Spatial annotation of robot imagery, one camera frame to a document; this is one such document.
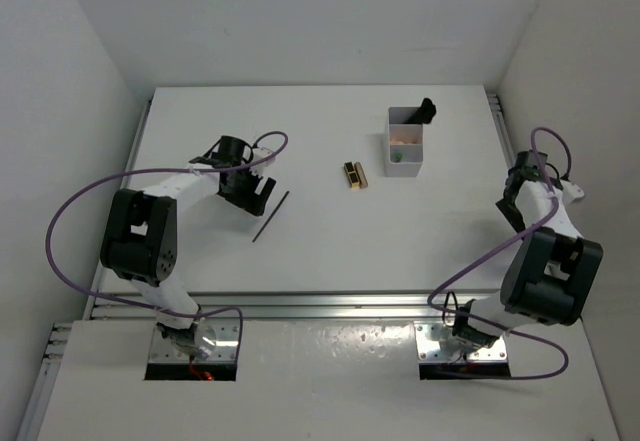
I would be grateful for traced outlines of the white three-compartment organizer box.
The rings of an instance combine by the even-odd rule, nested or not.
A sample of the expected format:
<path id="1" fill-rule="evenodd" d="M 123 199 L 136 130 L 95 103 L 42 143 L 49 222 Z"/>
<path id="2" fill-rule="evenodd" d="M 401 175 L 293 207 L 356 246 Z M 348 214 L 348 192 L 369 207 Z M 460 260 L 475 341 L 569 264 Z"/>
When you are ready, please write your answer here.
<path id="1" fill-rule="evenodd" d="M 383 147 L 385 175 L 388 177 L 417 177 L 423 165 L 423 125 L 404 125 L 403 121 L 415 112 L 418 107 L 390 107 L 386 123 Z M 420 137 L 420 145 L 391 145 L 392 136 Z M 403 160 L 394 161 L 394 154 L 401 152 Z"/>

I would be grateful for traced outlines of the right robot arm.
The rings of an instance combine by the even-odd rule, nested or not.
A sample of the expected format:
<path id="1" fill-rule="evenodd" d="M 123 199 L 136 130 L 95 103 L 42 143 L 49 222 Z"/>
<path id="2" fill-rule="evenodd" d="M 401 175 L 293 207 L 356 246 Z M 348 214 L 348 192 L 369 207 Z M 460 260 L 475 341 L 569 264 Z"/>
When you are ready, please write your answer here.
<path id="1" fill-rule="evenodd" d="M 549 191 L 546 165 L 546 154 L 522 151 L 508 171 L 496 206 L 517 233 L 548 215 L 554 200 L 558 210 L 524 237 L 500 290 L 466 303 L 462 311 L 471 317 L 455 316 L 452 335 L 464 345 L 490 347 L 508 330 L 534 323 L 571 326 L 581 316 L 603 248 L 583 237 L 566 210 L 584 191 L 566 178 L 552 179 Z"/>

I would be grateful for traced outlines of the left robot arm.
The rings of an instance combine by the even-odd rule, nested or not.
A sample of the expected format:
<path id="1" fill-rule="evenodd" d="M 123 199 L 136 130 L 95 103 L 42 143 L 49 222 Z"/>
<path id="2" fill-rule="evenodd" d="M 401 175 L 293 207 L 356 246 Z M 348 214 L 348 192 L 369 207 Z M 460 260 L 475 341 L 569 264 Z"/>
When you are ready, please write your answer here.
<path id="1" fill-rule="evenodd" d="M 159 311 L 160 334 L 182 352 L 197 356 L 215 342 L 174 273 L 179 217 L 211 196 L 262 216 L 276 185 L 264 170 L 274 161 L 275 152 L 258 142 L 223 136 L 187 168 L 141 190 L 122 188 L 112 199 L 100 261 Z"/>

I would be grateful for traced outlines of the black thin pencil left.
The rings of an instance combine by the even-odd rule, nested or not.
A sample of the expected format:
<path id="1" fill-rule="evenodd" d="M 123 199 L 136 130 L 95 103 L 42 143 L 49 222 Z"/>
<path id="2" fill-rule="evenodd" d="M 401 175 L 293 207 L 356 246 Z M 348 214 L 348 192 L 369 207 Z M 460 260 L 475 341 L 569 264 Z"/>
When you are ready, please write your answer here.
<path id="1" fill-rule="evenodd" d="M 265 229 L 267 228 L 267 226 L 272 222 L 273 218 L 276 216 L 276 214 L 278 213 L 278 211 L 281 209 L 282 205 L 284 204 L 284 202 L 287 200 L 287 198 L 290 195 L 290 190 L 287 190 L 284 195 L 282 196 L 282 198 L 280 199 L 280 201 L 277 203 L 277 205 L 275 206 L 275 208 L 273 209 L 273 211 L 269 214 L 269 216 L 267 217 L 266 221 L 263 223 L 263 225 L 260 227 L 260 229 L 258 230 L 258 232 L 255 234 L 255 236 L 252 239 L 252 243 L 256 243 L 257 240 L 261 237 L 261 235 L 264 233 Z"/>

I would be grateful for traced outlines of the black gold lipstick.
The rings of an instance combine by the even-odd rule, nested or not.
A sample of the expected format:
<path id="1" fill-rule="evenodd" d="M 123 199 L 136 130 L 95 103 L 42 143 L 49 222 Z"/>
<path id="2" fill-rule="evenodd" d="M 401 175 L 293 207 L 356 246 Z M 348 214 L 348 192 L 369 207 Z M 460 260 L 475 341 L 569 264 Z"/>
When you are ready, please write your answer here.
<path id="1" fill-rule="evenodd" d="M 351 189 L 359 189 L 361 187 L 361 180 L 352 162 L 345 162 L 343 165 L 345 175 Z"/>

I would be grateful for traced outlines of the rose gold lipstick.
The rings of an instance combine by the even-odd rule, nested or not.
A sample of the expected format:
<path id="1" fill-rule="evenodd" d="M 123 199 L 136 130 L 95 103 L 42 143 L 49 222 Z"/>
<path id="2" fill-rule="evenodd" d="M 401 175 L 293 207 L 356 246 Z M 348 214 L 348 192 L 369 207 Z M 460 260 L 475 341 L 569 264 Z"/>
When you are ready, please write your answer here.
<path id="1" fill-rule="evenodd" d="M 368 187 L 368 180 L 366 178 L 362 164 L 360 162 L 356 162 L 354 164 L 354 167 L 355 167 L 356 175 L 359 180 L 359 188 L 366 189 Z"/>

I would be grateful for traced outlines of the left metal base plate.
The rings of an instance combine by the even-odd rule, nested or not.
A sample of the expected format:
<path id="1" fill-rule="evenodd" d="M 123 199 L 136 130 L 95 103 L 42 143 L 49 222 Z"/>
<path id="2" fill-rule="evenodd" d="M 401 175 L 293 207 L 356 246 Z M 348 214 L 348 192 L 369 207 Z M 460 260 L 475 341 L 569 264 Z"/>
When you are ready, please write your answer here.
<path id="1" fill-rule="evenodd" d="M 232 364 L 237 359 L 239 327 L 225 321 L 196 321 L 188 329 L 157 325 L 148 352 L 151 364 Z"/>

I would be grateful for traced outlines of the metal base plate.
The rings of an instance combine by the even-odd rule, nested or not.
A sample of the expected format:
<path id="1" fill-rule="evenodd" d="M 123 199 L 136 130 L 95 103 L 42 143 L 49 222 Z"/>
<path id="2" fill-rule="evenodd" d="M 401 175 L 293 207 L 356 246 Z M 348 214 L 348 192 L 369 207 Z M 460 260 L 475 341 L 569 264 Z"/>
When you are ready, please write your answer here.
<path id="1" fill-rule="evenodd" d="M 148 352 L 151 364 L 232 364 L 237 359 L 239 327 L 225 321 L 196 321 L 188 329 L 157 325 Z"/>
<path id="2" fill-rule="evenodd" d="M 421 365 L 499 364 L 508 362 L 506 344 L 499 338 L 490 347 L 462 341 L 441 322 L 415 322 L 415 341 Z"/>

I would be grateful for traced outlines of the aluminium rail front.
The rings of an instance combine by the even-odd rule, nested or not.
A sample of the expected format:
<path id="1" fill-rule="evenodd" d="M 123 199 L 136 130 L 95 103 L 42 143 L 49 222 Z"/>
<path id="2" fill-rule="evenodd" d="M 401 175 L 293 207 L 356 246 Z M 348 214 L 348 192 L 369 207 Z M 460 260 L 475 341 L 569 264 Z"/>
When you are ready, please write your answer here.
<path id="1" fill-rule="evenodd" d="M 454 290 L 460 305 L 484 298 L 493 290 Z M 239 307 L 245 318 L 286 319 L 425 319 L 439 317 L 440 311 L 428 306 L 428 291 L 401 293 L 196 293 L 194 300 L 203 311 L 227 306 Z M 88 319 L 149 319 L 151 310 L 121 302 L 98 299 L 89 308 Z"/>

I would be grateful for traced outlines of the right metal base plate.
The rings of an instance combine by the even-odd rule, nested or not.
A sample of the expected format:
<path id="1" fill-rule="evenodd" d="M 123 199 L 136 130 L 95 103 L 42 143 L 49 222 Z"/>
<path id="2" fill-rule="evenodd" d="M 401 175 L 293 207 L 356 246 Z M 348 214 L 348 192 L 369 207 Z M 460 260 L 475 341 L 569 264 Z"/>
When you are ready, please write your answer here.
<path id="1" fill-rule="evenodd" d="M 499 338 L 490 347 L 462 341 L 441 322 L 415 322 L 415 341 L 421 365 L 499 364 L 508 362 L 506 344 Z"/>

